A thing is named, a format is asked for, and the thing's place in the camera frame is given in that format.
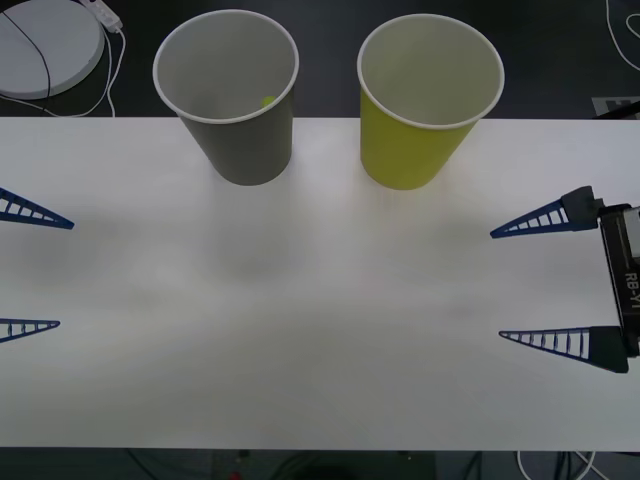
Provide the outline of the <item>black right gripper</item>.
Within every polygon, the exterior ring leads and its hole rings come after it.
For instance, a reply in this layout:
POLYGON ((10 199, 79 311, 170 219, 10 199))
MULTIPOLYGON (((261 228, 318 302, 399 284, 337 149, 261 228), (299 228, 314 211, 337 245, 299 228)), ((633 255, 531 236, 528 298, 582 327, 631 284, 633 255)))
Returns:
POLYGON ((603 200, 594 197, 592 187, 583 186, 503 224, 490 236, 497 239, 592 230, 598 227, 599 215, 620 328, 501 330, 498 335, 535 350, 626 374, 628 358, 639 356, 639 208, 629 204, 603 207, 603 200))

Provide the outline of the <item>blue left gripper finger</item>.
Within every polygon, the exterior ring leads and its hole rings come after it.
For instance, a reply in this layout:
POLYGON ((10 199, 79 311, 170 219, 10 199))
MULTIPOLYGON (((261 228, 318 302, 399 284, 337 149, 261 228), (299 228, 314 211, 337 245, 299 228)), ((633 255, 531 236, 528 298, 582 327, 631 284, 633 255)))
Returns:
POLYGON ((57 213, 1 189, 1 221, 72 230, 75 224, 57 213))
POLYGON ((53 320, 1 319, 0 325, 0 343, 6 343, 53 330, 60 326, 60 322, 53 320))

